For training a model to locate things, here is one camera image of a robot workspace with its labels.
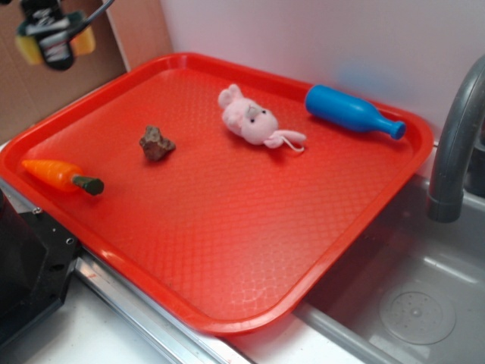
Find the pink plush pig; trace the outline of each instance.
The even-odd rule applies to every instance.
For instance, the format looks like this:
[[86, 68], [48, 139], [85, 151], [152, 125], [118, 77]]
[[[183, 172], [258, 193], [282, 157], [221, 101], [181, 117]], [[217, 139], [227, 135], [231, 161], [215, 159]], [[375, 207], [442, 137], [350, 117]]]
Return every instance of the pink plush pig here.
[[265, 144], [268, 148], [277, 148], [283, 143], [293, 150], [303, 152], [306, 136], [291, 130], [278, 130], [278, 120], [271, 111], [262, 108], [241, 93], [241, 89], [232, 84], [223, 90], [218, 98], [219, 106], [224, 109], [222, 120], [236, 135], [256, 146]]

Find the metal edge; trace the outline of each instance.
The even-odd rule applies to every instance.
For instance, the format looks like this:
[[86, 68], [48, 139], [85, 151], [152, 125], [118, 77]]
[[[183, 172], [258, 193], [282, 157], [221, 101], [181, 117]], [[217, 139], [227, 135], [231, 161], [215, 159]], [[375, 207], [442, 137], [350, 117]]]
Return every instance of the metal edge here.
[[81, 253], [75, 273], [171, 362], [251, 363], [222, 340], [185, 326], [93, 254]]
[[34, 212], [34, 210], [38, 209], [36, 205], [20, 195], [12, 186], [5, 182], [2, 177], [0, 177], [0, 188], [18, 213]]
[[399, 361], [358, 336], [355, 332], [349, 330], [306, 302], [300, 303], [293, 313], [308, 326], [329, 340], [332, 340], [335, 344], [363, 362], [372, 364], [401, 364]]

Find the sponge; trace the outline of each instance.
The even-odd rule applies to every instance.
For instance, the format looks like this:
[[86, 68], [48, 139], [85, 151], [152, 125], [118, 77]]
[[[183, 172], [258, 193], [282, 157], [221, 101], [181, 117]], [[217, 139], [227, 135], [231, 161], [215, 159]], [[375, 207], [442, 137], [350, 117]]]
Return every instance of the sponge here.
[[[67, 19], [71, 24], [79, 23], [84, 20], [84, 13], [82, 11], [75, 11], [67, 14]], [[43, 63], [42, 55], [37, 45], [34, 36], [26, 34], [27, 21], [22, 22], [17, 28], [17, 35], [15, 36], [15, 44], [17, 49], [22, 54], [23, 58], [28, 64]], [[70, 46], [73, 49], [74, 55], [87, 55], [93, 52], [96, 48], [96, 40], [91, 26], [87, 27], [79, 35], [75, 36], [70, 41]]]

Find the toy bottle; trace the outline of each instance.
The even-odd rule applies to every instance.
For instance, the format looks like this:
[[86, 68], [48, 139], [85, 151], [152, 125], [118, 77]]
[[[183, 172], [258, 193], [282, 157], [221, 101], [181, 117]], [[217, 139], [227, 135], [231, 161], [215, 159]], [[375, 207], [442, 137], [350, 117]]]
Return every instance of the toy bottle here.
[[305, 107], [314, 116], [358, 132], [382, 131], [398, 140], [406, 131], [402, 121], [385, 118], [370, 102], [323, 85], [308, 91]]

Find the stainless steel sink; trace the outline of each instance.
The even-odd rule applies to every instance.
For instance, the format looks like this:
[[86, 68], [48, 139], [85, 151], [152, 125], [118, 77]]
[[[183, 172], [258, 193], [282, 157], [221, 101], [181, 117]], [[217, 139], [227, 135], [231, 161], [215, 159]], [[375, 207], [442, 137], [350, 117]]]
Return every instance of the stainless steel sink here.
[[296, 312], [336, 322], [333, 334], [368, 362], [481, 364], [485, 200], [465, 194], [460, 219], [440, 224], [426, 216], [426, 189], [414, 177]]

